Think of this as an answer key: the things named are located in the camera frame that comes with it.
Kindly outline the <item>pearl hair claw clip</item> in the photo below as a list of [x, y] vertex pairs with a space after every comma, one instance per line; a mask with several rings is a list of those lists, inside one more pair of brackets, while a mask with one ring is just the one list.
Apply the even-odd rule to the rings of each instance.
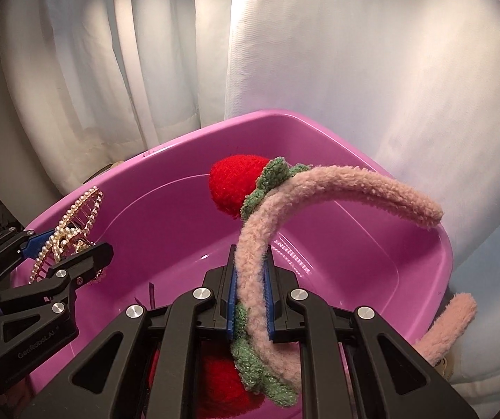
[[34, 249], [34, 264], [28, 276], [33, 284], [47, 277], [49, 268], [72, 255], [78, 255], [94, 243], [90, 231], [94, 227], [104, 194], [93, 186], [68, 208], [53, 231], [44, 236], [39, 249]]

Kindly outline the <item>pink plastic bin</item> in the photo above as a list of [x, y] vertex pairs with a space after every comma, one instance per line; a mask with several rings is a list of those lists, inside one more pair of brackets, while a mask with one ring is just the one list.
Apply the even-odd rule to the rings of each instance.
[[104, 198], [90, 241], [110, 243], [113, 260], [69, 296], [36, 308], [68, 309], [84, 348], [133, 304], [167, 307], [232, 260], [233, 333], [199, 345], [191, 418], [251, 411], [275, 418], [294, 404], [302, 412], [299, 345], [266, 335], [263, 262], [270, 253], [300, 288], [330, 306], [374, 309], [435, 368], [472, 315], [468, 296], [436, 314], [445, 279], [427, 270], [449, 259], [440, 206], [363, 162], [330, 164], [331, 142], [313, 130], [306, 130], [301, 153], [275, 156], [299, 123], [269, 112], [230, 119], [70, 193], [33, 228], [54, 230], [97, 186]]

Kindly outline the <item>white curtain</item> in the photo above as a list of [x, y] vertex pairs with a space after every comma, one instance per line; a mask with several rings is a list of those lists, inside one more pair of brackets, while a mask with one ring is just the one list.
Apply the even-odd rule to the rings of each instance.
[[479, 311], [452, 383], [500, 407], [499, 0], [1, 0], [0, 199], [28, 223], [186, 132], [300, 112], [438, 200]]

